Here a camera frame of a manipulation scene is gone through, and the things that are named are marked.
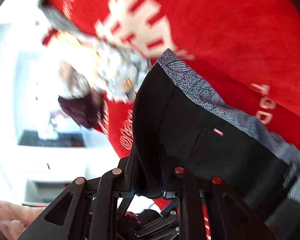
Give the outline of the person's left hand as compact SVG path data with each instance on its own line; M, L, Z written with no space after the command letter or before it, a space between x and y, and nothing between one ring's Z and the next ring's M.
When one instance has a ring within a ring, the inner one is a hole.
M44 209L44 207L20 206L0 200L0 230L7 239L18 239Z

